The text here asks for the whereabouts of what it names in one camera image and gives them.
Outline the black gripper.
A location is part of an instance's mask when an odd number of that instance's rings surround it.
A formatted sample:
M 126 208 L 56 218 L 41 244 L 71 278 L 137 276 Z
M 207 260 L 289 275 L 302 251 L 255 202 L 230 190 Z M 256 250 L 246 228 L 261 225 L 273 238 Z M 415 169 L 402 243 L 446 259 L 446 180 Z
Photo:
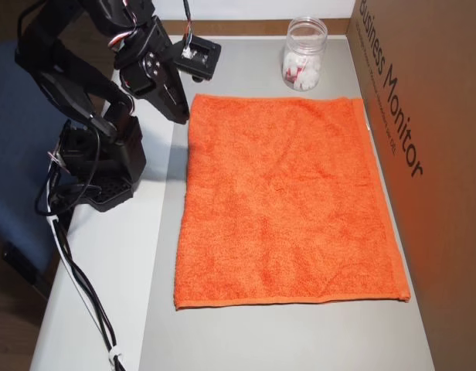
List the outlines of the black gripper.
M 123 87 L 141 96 L 166 119 L 186 124 L 189 106 L 178 70 L 167 52 L 170 40 L 157 16 L 137 28 L 116 53 L 114 68 Z

